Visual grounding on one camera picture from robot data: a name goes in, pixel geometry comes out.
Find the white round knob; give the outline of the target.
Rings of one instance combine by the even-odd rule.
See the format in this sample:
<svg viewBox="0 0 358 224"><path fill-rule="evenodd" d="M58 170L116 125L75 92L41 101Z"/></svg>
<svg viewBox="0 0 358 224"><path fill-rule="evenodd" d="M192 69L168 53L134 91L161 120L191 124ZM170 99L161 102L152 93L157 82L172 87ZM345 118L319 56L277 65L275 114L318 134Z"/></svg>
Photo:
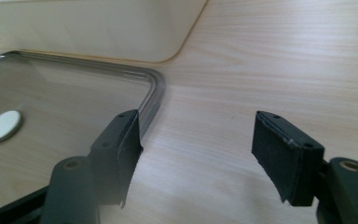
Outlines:
<svg viewBox="0 0 358 224"><path fill-rule="evenodd" d="M0 114L0 142L8 139L22 124L22 115L17 110Z"/></svg>

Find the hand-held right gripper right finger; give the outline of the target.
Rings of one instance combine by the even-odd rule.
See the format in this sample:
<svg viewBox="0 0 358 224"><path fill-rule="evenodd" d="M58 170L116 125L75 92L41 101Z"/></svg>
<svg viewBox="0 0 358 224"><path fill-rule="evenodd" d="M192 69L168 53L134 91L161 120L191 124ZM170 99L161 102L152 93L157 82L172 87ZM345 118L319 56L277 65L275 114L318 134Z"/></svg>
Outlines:
<svg viewBox="0 0 358 224"><path fill-rule="evenodd" d="M323 163L324 147L287 119L257 111L252 153L283 202L311 206L313 179Z"/></svg>

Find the clear glass lid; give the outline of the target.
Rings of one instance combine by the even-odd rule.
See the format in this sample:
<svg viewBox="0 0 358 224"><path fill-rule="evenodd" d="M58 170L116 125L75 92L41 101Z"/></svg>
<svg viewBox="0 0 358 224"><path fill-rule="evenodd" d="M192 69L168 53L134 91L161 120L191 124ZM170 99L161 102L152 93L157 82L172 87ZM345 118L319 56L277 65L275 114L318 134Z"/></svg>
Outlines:
<svg viewBox="0 0 358 224"><path fill-rule="evenodd" d="M86 156L118 114L136 109L140 129L155 117L160 72L24 51L0 55L0 114L17 110L20 128L0 142L0 206L45 187L59 161Z"/></svg>

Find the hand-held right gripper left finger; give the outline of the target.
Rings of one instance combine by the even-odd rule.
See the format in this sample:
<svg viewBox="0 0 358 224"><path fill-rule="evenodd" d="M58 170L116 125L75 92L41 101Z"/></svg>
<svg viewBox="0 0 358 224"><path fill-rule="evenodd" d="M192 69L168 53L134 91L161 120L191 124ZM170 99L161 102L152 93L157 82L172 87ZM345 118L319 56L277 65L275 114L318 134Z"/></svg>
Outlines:
<svg viewBox="0 0 358 224"><path fill-rule="evenodd" d="M132 176L143 152L139 112L118 114L91 145L91 162L100 204L124 207Z"/></svg>

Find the beige cutting board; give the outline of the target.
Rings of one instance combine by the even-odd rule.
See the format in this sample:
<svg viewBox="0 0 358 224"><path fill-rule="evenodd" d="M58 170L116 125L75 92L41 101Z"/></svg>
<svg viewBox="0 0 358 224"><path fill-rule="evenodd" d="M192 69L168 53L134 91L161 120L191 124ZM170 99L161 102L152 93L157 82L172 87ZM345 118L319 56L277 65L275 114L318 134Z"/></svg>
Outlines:
<svg viewBox="0 0 358 224"><path fill-rule="evenodd" d="M0 0L14 49L159 63L184 45L208 0Z"/></svg>

